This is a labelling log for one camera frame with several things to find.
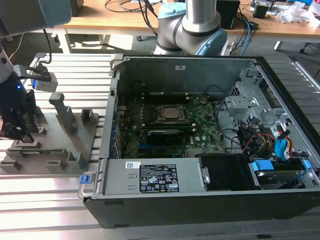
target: wire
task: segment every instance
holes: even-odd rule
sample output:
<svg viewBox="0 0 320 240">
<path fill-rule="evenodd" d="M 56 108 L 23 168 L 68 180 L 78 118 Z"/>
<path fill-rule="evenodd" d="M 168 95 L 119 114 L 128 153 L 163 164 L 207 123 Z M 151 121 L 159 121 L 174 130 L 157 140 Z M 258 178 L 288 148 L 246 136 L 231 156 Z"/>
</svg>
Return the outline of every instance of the wire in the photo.
<svg viewBox="0 0 320 240">
<path fill-rule="evenodd" d="M 124 106 L 124 104 L 125 104 L 125 94 L 122 93 L 122 105 L 121 105 L 120 111 L 122 111 L 122 107 Z"/>
<path fill-rule="evenodd" d="M 44 61 L 44 60 L 39 61 L 39 62 L 38 62 L 38 65 L 39 65 L 39 64 L 50 64 L 50 63 L 52 62 L 52 50 L 51 50 L 50 40 L 49 40 L 47 31 L 46 31 L 45 29 L 42 29 L 42 30 L 43 30 L 43 33 L 44 33 L 46 42 L 48 43 L 48 47 L 49 47 L 49 61 Z"/>
<path fill-rule="evenodd" d="M 314 50 L 314 49 L 310 46 L 310 44 L 308 44 L 307 47 L 309 47 L 311 50 L 315 51 L 316 53 L 320 54 L 320 51 Z"/>
<path fill-rule="evenodd" d="M 278 133 L 281 135 L 283 133 L 283 131 L 279 130 Z M 290 158 L 293 158 L 294 157 L 293 156 L 294 144 L 288 136 L 285 136 L 284 139 L 287 141 L 287 143 L 289 145 L 289 156 L 290 156 Z"/>
<path fill-rule="evenodd" d="M 152 27 L 151 23 L 149 22 L 149 19 L 148 19 L 148 13 L 145 12 L 144 14 L 144 11 L 143 11 L 143 8 L 142 8 L 142 5 L 141 5 L 141 0 L 138 0 L 138 3 L 139 3 L 139 6 L 140 6 L 140 9 L 141 9 L 141 14 L 142 14 L 142 17 L 143 17 L 143 20 L 145 22 L 145 24 L 147 25 L 147 27 L 150 29 L 150 31 L 158 36 L 158 33 L 156 32 L 156 30 Z"/>
<path fill-rule="evenodd" d="M 222 94 L 228 94 L 228 93 L 224 92 L 218 85 L 215 85 L 215 84 L 212 84 L 212 85 L 208 86 L 203 92 L 204 92 L 205 94 L 207 94 L 209 88 L 211 88 L 211 87 L 216 87 L 217 89 L 220 90 L 220 92 L 221 92 Z"/>
<path fill-rule="evenodd" d="M 19 45 L 18 45 L 18 47 L 16 48 L 16 50 L 14 51 L 14 54 L 17 54 L 17 53 L 19 52 L 24 38 L 25 38 L 25 34 L 22 34 L 22 36 L 21 36 L 21 38 L 20 38 Z"/>
<path fill-rule="evenodd" d="M 18 52 L 19 52 L 19 50 L 20 50 L 20 48 L 21 48 L 21 45 L 22 45 L 22 42 L 23 42 L 24 38 L 25 38 L 25 34 L 23 33 L 23 34 L 21 35 L 21 38 L 20 38 L 18 47 L 16 48 L 16 50 L 15 50 L 15 51 L 10 55 L 10 57 L 9 57 L 9 60 L 10 60 L 10 61 L 13 62 L 13 61 L 16 59 L 16 55 L 18 54 Z"/>
<path fill-rule="evenodd" d="M 251 27 L 249 25 L 249 21 L 247 19 L 247 17 L 242 13 L 240 7 L 238 8 L 239 12 L 238 14 L 241 17 L 236 17 L 237 19 L 241 20 L 242 24 L 243 24 L 243 34 L 241 35 L 241 37 L 236 41 L 236 43 L 234 44 L 234 48 L 231 50 L 230 54 L 232 54 L 234 52 L 233 55 L 235 55 L 237 53 L 237 50 L 239 48 L 245 47 L 244 45 L 246 44 L 246 48 L 244 48 L 245 50 L 248 48 L 248 45 L 252 42 L 252 38 L 254 36 L 254 34 L 256 33 L 256 30 L 252 31 Z"/>
<path fill-rule="evenodd" d="M 318 74 L 320 73 L 320 69 L 316 72 L 316 74 L 314 75 L 314 79 L 318 76 Z"/>
<path fill-rule="evenodd" d="M 247 47 L 248 47 L 248 40 L 249 40 L 249 36 L 250 36 L 250 25 L 247 20 L 246 20 L 246 24 L 248 25 L 248 35 L 246 37 L 245 45 L 244 45 L 244 48 L 242 49 L 240 56 L 242 56 L 245 53 L 245 51 L 247 50 Z"/>
<path fill-rule="evenodd" d="M 131 2 L 131 0 L 125 0 L 125 1 L 123 1 L 123 2 L 120 2 L 119 0 L 114 0 L 114 1 L 108 0 L 108 1 L 104 4 L 104 7 L 105 7 L 105 9 L 107 9 L 108 11 L 114 12 L 114 13 L 139 13 L 139 12 L 141 12 L 140 7 L 131 8 L 131 9 L 130 9 L 130 8 L 126 8 L 126 7 L 123 6 L 124 4 L 130 3 L 130 2 Z M 149 5 L 150 5 L 150 8 L 149 8 L 150 12 L 154 13 L 154 8 L 152 7 L 153 5 L 155 5 L 155 4 L 160 4 L 160 3 L 162 3 L 162 2 L 163 2 L 163 1 L 160 0 L 160 1 L 157 1 L 157 2 L 154 2 L 154 3 L 149 3 Z M 112 3 L 117 3 L 117 4 L 119 5 L 119 7 L 120 7 L 123 11 L 119 11 L 119 10 L 114 10 L 114 9 L 108 8 L 108 5 L 109 5 L 109 4 L 112 4 Z"/>
<path fill-rule="evenodd" d="M 222 101 L 221 104 L 220 104 L 220 106 L 219 106 L 219 108 L 218 108 L 218 110 L 216 111 L 217 103 L 218 103 L 218 102 L 215 103 L 215 107 L 214 107 L 214 110 L 215 110 L 215 125 L 216 125 L 216 128 L 217 128 L 218 131 L 221 133 L 221 135 L 224 136 L 226 139 L 228 139 L 228 140 L 230 140 L 231 142 L 233 142 L 233 143 L 237 144 L 238 146 L 242 147 L 239 142 L 237 142 L 237 141 L 233 140 L 232 138 L 228 137 L 227 135 L 225 135 L 225 134 L 220 130 L 219 125 L 218 125 L 218 116 L 219 116 L 219 112 L 220 112 L 220 110 L 221 110 L 221 107 L 222 107 L 223 104 L 225 104 L 225 102 Z"/>
<path fill-rule="evenodd" d="M 308 42 L 308 45 L 314 46 L 314 47 L 316 47 L 316 48 L 320 48 L 320 46 L 314 45 L 314 44 L 312 44 L 311 42 Z"/>
</svg>

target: warning label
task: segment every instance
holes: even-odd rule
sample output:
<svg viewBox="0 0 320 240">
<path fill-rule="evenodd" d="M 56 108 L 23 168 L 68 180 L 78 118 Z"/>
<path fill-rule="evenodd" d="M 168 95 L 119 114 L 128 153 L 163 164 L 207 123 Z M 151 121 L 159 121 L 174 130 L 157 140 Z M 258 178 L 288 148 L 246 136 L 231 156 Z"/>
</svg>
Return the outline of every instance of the warning label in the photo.
<svg viewBox="0 0 320 240">
<path fill-rule="evenodd" d="M 176 165 L 140 165 L 140 192 L 143 194 L 179 192 Z"/>
</svg>

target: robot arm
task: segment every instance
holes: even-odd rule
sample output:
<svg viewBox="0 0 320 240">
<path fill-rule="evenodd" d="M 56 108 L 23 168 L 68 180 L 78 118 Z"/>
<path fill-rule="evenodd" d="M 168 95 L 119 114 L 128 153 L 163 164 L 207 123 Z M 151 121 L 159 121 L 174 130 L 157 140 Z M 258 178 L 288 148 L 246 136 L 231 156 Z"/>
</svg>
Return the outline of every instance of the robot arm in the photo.
<svg viewBox="0 0 320 240">
<path fill-rule="evenodd" d="M 167 3 L 159 9 L 156 55 L 185 51 L 190 55 L 217 55 L 227 41 L 220 28 L 216 0 Z"/>
<path fill-rule="evenodd" d="M 68 23 L 71 17 L 68 0 L 0 0 L 0 38 L 53 28 Z M 38 131 L 34 123 L 37 113 L 34 91 L 27 91 L 21 80 L 48 82 L 52 76 L 41 64 L 37 68 L 13 66 L 0 45 L 1 137 L 34 141 L 30 133 Z"/>
</svg>

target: black cable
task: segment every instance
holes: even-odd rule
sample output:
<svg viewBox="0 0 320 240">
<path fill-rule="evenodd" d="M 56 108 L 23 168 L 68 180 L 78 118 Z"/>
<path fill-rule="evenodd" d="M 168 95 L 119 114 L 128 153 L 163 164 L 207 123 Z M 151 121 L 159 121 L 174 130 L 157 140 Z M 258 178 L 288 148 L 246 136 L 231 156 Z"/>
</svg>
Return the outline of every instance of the black cable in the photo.
<svg viewBox="0 0 320 240">
<path fill-rule="evenodd" d="M 230 54 L 232 54 L 234 51 L 235 51 L 234 54 L 236 54 L 237 49 L 239 49 L 239 48 L 241 48 L 242 46 L 244 46 L 244 44 L 245 44 L 245 39 L 247 38 L 247 35 L 248 35 L 248 31 L 246 31 L 247 28 L 248 28 L 248 25 L 247 25 L 247 23 L 245 22 L 245 21 L 248 21 L 248 20 L 247 20 L 247 17 L 242 14 L 240 7 L 239 7 L 239 11 L 240 11 L 240 12 L 238 12 L 238 14 L 240 14 L 242 18 L 240 18 L 240 17 L 236 17 L 236 18 L 239 19 L 239 20 L 241 20 L 241 22 L 242 22 L 242 24 L 243 24 L 243 33 L 242 33 L 241 37 L 235 42 L 235 44 L 234 44 L 235 46 L 234 46 L 234 48 L 231 50 Z"/>
<path fill-rule="evenodd" d="M 49 40 L 49 37 L 48 37 L 48 34 L 47 34 L 47 31 L 45 29 L 42 29 L 43 30 L 43 33 L 44 33 L 44 36 L 45 36 L 45 39 L 48 43 L 48 47 L 49 47 L 49 61 L 39 61 L 38 64 L 50 64 L 52 62 L 52 50 L 51 50 L 51 44 L 50 44 L 50 40 Z"/>
<path fill-rule="evenodd" d="M 310 46 L 310 44 L 308 44 L 307 46 L 308 46 L 310 49 L 312 49 L 313 51 L 315 51 L 316 53 L 320 54 L 320 51 L 314 50 L 314 49 Z"/>
<path fill-rule="evenodd" d="M 221 133 L 221 135 L 222 135 L 223 137 L 225 137 L 226 139 L 230 140 L 231 142 L 237 144 L 238 146 L 240 146 L 240 147 L 242 148 L 242 146 L 241 146 L 241 144 L 240 144 L 239 142 L 237 142 L 237 141 L 233 140 L 232 138 L 228 137 L 227 135 L 225 135 L 225 134 L 220 130 L 220 128 L 219 128 L 219 125 L 218 125 L 218 115 L 219 115 L 219 112 L 220 112 L 220 110 L 221 110 L 221 107 L 222 107 L 222 105 L 223 105 L 224 103 L 225 103 L 224 101 L 221 102 L 221 104 L 220 104 L 220 106 L 219 106 L 219 108 L 218 108 L 217 111 L 216 111 L 216 107 L 214 107 L 214 111 L 215 111 L 215 125 L 216 125 L 216 128 L 218 129 L 218 131 Z"/>
<path fill-rule="evenodd" d="M 246 17 L 244 14 L 242 14 L 240 8 L 239 8 L 239 11 L 240 11 L 240 12 L 238 12 L 238 14 L 241 16 L 241 18 L 240 18 L 240 17 L 236 17 L 236 18 L 239 19 L 239 20 L 241 20 L 241 22 L 242 22 L 242 24 L 243 24 L 244 30 L 243 30 L 243 34 L 242 34 L 241 37 L 237 40 L 237 42 L 234 44 L 235 46 L 234 46 L 234 48 L 233 48 L 233 49 L 231 50 L 231 52 L 230 52 L 230 54 L 234 52 L 233 55 L 236 54 L 236 52 L 237 52 L 237 50 L 238 50 L 239 48 L 242 48 L 242 47 L 245 47 L 245 46 L 248 48 L 249 44 L 252 42 L 252 38 L 253 38 L 254 34 L 256 33 L 256 30 L 252 31 L 252 29 L 250 28 L 250 25 L 249 25 L 249 28 L 250 28 L 251 31 L 250 31 L 249 39 L 248 39 L 248 41 L 247 41 L 247 36 L 248 36 L 248 32 L 249 32 L 248 24 L 247 24 L 247 23 L 248 23 L 248 19 L 247 19 L 247 17 Z"/>
<path fill-rule="evenodd" d="M 126 3 L 130 3 L 131 0 L 127 0 L 127 1 L 123 1 L 123 2 L 119 2 L 119 0 L 108 0 L 105 4 L 104 4 L 104 8 L 107 9 L 108 11 L 110 12 L 113 12 L 113 13 L 137 13 L 137 12 L 141 12 L 141 9 L 140 7 L 137 7 L 137 8 L 133 8 L 133 9 L 129 9 L 129 8 L 126 8 L 124 7 L 123 5 L 126 4 Z M 160 1 L 157 1 L 157 2 L 154 2 L 154 3 L 150 3 L 150 9 L 152 9 L 152 13 L 154 12 L 154 8 L 152 7 L 152 5 L 155 5 L 155 4 L 159 4 L 159 3 L 162 3 L 163 1 L 160 0 Z M 114 10 L 114 9 L 111 9 L 111 8 L 108 8 L 108 5 L 109 4 L 112 4 L 112 3 L 118 3 L 118 5 L 120 6 L 121 9 L 123 9 L 123 11 L 119 11 L 119 10 Z"/>
<path fill-rule="evenodd" d="M 314 44 L 312 44 L 311 42 L 308 42 L 308 45 L 314 46 L 314 47 L 316 47 L 316 48 L 320 48 L 320 46 L 314 45 Z"/>
<path fill-rule="evenodd" d="M 150 10 L 150 12 L 156 17 L 158 18 L 158 15 L 155 13 L 154 7 L 152 6 L 152 4 L 150 4 L 149 0 L 144 0 L 145 4 L 148 6 L 148 9 Z"/>
<path fill-rule="evenodd" d="M 21 36 L 21 38 L 20 38 L 20 42 L 19 42 L 19 44 L 18 44 L 18 47 L 17 47 L 16 50 L 14 51 L 14 54 L 17 54 L 17 53 L 19 52 L 24 38 L 25 38 L 25 34 L 23 33 L 22 36 Z"/>
<path fill-rule="evenodd" d="M 221 93 L 223 93 L 223 94 L 228 94 L 228 93 L 224 92 L 218 85 L 215 85 L 215 84 L 209 85 L 209 86 L 203 91 L 203 93 L 204 93 L 204 94 L 207 94 L 209 88 L 211 88 L 211 87 L 216 87 L 217 89 L 220 90 Z"/>
<path fill-rule="evenodd" d="M 150 31 L 151 31 L 154 35 L 158 36 L 158 33 L 155 31 L 155 29 L 152 27 L 152 25 L 151 25 L 150 22 L 149 22 L 148 13 L 146 12 L 146 13 L 144 14 L 144 11 L 143 11 L 143 8 L 142 8 L 142 5 L 141 5 L 141 0 L 138 0 L 138 3 L 139 3 L 139 6 L 140 6 L 140 9 L 141 9 L 141 14 L 142 14 L 142 17 L 143 17 L 143 20 L 144 20 L 145 24 L 147 25 L 147 27 L 150 29 Z"/>
<path fill-rule="evenodd" d="M 314 79 L 318 76 L 318 74 L 320 73 L 320 69 L 316 72 L 316 74 L 314 75 Z"/>
</svg>

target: cable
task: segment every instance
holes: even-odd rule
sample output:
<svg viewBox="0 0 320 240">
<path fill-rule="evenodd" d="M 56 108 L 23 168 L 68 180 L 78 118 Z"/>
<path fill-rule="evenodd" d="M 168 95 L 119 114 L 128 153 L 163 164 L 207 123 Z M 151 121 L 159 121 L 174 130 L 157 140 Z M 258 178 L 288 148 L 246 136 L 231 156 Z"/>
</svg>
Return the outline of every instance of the cable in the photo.
<svg viewBox="0 0 320 240">
<path fill-rule="evenodd" d="M 308 44 L 311 45 L 311 46 L 314 46 L 314 47 L 316 47 L 316 48 L 320 48 L 320 46 L 314 45 L 314 44 L 312 44 L 311 42 L 308 42 Z"/>
<path fill-rule="evenodd" d="M 105 4 L 104 4 L 104 8 L 107 9 L 108 11 L 110 12 L 113 12 L 113 13 L 140 13 L 141 12 L 141 9 L 140 7 L 137 7 L 137 8 L 126 8 L 124 7 L 124 4 L 126 3 L 130 3 L 131 0 L 125 0 L 123 2 L 120 2 L 119 0 L 108 0 Z M 150 12 L 153 13 L 153 15 L 155 15 L 157 18 L 158 16 L 156 15 L 155 11 L 154 11 L 154 8 L 152 7 L 153 5 L 155 4 L 160 4 L 162 3 L 163 1 L 160 0 L 160 1 L 157 1 L 157 2 L 154 2 L 154 3 L 149 3 L 148 4 L 148 8 L 150 10 Z M 119 11 L 119 10 L 114 10 L 114 9 L 111 9 L 108 7 L 108 5 L 112 4 L 112 3 L 117 3 L 119 5 L 119 7 L 123 10 L 123 11 Z"/>
<path fill-rule="evenodd" d="M 203 92 L 204 92 L 205 94 L 207 94 L 209 88 L 211 88 L 211 87 L 216 87 L 217 89 L 220 90 L 220 92 L 221 92 L 222 94 L 228 94 L 228 93 L 224 92 L 218 85 L 215 85 L 215 84 L 211 84 L 211 85 L 208 86 Z"/>
<path fill-rule="evenodd" d="M 225 135 L 219 128 L 219 125 L 218 125 L 218 115 L 219 115 L 219 112 L 221 110 L 221 107 L 222 105 L 224 104 L 225 102 L 221 102 L 218 110 L 216 111 L 216 107 L 214 107 L 214 111 L 215 111 L 215 125 L 216 125 L 216 128 L 218 129 L 218 131 L 221 133 L 222 136 L 224 136 L 226 139 L 230 140 L 231 142 L 237 144 L 238 146 L 242 147 L 241 144 L 235 140 L 233 140 L 232 138 L 228 137 L 227 135 Z"/>
<path fill-rule="evenodd" d="M 244 51 L 243 51 L 243 53 L 244 53 L 245 50 L 248 48 L 248 45 L 252 42 L 252 38 L 253 38 L 254 34 L 256 33 L 256 30 L 254 30 L 254 31 L 251 30 L 250 25 L 249 25 L 249 21 L 248 21 L 247 17 L 242 13 L 240 7 L 238 9 L 239 9 L 238 14 L 241 17 L 237 16 L 236 18 L 241 20 L 241 22 L 243 24 L 243 34 L 236 41 L 236 43 L 234 44 L 234 48 L 230 52 L 230 54 L 232 54 L 234 52 L 233 55 L 235 55 L 237 53 L 237 50 L 239 48 L 246 47 L 246 48 L 244 48 Z"/>
<path fill-rule="evenodd" d="M 48 34 L 47 34 L 47 31 L 45 29 L 42 29 L 43 30 L 43 33 L 44 33 L 44 36 L 45 36 L 45 39 L 46 39 L 46 42 L 48 43 L 48 47 L 49 47 L 49 61 L 39 61 L 38 62 L 38 65 L 40 64 L 50 64 L 52 62 L 52 50 L 51 50 L 51 44 L 50 44 L 50 40 L 49 40 L 49 37 L 48 37 Z"/>
<path fill-rule="evenodd" d="M 21 48 L 21 45 L 22 45 L 22 42 L 23 42 L 24 38 L 25 38 L 25 34 L 23 33 L 23 34 L 21 35 L 21 38 L 20 38 L 18 47 L 16 48 L 16 50 L 15 50 L 15 51 L 10 55 L 10 57 L 9 57 L 9 60 L 10 60 L 10 61 L 13 62 L 13 61 L 16 59 L 16 55 L 18 54 L 18 52 L 19 52 L 19 50 L 20 50 L 20 48 Z"/>
<path fill-rule="evenodd" d="M 143 17 L 143 20 L 144 20 L 145 24 L 147 25 L 147 27 L 150 29 L 150 31 L 154 35 L 158 36 L 158 33 L 155 31 L 155 29 L 152 27 L 152 25 L 149 22 L 148 13 L 146 12 L 145 15 L 144 15 L 144 11 L 143 11 L 143 8 L 142 8 L 142 5 L 141 5 L 141 0 L 138 0 L 138 3 L 139 3 L 139 6 L 140 6 L 140 9 L 141 9 L 141 14 L 142 14 L 142 17 Z"/>
<path fill-rule="evenodd" d="M 20 38 L 19 45 L 18 45 L 18 47 L 16 48 L 16 50 L 14 51 L 14 54 L 17 54 L 17 53 L 19 52 L 24 38 L 25 38 L 25 34 L 22 34 L 22 36 L 21 36 L 21 38 Z"/>
<path fill-rule="evenodd" d="M 315 51 L 316 53 L 320 54 L 320 51 L 314 50 L 314 49 L 310 46 L 310 44 L 308 44 L 307 47 L 309 47 L 311 50 Z"/>
<path fill-rule="evenodd" d="M 244 52 L 247 50 L 247 47 L 248 47 L 248 40 L 249 40 L 249 36 L 250 36 L 250 25 L 247 20 L 246 20 L 246 24 L 248 25 L 248 35 L 246 37 L 245 45 L 244 45 L 244 48 L 242 49 L 240 56 L 242 56 L 244 54 Z"/>
<path fill-rule="evenodd" d="M 314 75 L 314 79 L 318 76 L 318 74 L 320 73 L 320 69 L 316 72 L 316 74 Z"/>
</svg>

